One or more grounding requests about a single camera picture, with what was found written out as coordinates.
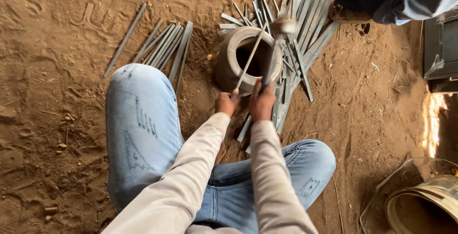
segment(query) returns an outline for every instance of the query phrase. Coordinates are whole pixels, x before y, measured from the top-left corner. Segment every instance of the sleeve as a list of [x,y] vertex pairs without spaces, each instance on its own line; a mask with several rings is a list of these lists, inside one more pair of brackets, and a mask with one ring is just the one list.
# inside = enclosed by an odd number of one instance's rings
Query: sleeve
[[103,234],[184,233],[200,209],[229,122],[225,113],[210,117],[184,143],[167,173],[146,187]]
[[250,147],[259,233],[318,234],[295,194],[271,121],[252,126]]

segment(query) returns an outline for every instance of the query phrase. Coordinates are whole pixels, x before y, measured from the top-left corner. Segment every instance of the sandy ground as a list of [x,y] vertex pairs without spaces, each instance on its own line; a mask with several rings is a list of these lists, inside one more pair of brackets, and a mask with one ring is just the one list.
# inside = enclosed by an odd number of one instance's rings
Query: sandy ground
[[[236,15],[233,1],[251,0],[0,1],[0,157],[18,151],[24,158],[0,166],[0,233],[97,233],[116,216],[106,193],[109,78],[102,74],[137,10],[148,3],[115,68],[133,59],[160,18],[194,23],[178,97],[186,139],[213,113],[219,93],[214,61],[207,60],[219,50],[219,16]],[[82,20],[87,3],[95,4],[95,28],[72,23]],[[338,205],[345,232],[357,233],[375,184],[409,154],[425,154],[420,29],[420,22],[374,25],[362,38],[354,26],[342,25],[308,72],[315,101],[308,101],[302,84],[295,90],[282,144],[318,139],[337,159],[336,186],[331,180],[308,210],[320,233],[341,233]],[[67,113],[75,121],[65,120]],[[249,158],[246,139],[235,140],[246,114],[241,106],[231,121],[224,163]],[[87,130],[99,125],[101,135],[89,137]],[[57,213],[44,211],[53,206]],[[371,233],[390,232],[382,203],[365,222]]]

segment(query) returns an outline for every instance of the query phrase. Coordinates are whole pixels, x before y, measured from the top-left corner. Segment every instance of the small stone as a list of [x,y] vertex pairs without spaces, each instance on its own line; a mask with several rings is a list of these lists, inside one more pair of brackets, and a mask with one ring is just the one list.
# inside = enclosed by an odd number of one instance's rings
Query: small stone
[[57,207],[48,207],[48,208],[44,209],[44,212],[45,213],[57,213],[58,209],[59,208],[57,208]]

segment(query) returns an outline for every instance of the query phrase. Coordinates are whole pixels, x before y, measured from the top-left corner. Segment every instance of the man's right hand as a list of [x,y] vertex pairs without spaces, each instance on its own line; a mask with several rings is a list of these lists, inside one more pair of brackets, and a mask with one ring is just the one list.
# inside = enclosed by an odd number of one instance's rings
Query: man's right hand
[[261,94],[259,93],[260,88],[261,81],[258,79],[255,87],[253,88],[253,93],[250,97],[250,104],[248,106],[254,122],[260,120],[271,120],[272,107],[277,99],[273,94],[273,89],[275,88],[275,83],[273,81],[267,85]]

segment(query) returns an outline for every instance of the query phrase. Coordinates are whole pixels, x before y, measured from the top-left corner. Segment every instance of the ripped jeans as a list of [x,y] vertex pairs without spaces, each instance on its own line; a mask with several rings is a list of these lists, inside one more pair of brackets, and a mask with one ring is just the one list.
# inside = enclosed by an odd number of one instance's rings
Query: ripped jeans
[[[106,103],[108,192],[121,211],[172,166],[184,140],[175,92],[156,68],[129,64],[111,77]],[[291,181],[307,209],[328,184],[334,154],[308,139],[283,148]],[[208,180],[194,224],[258,233],[251,160],[217,164]]]

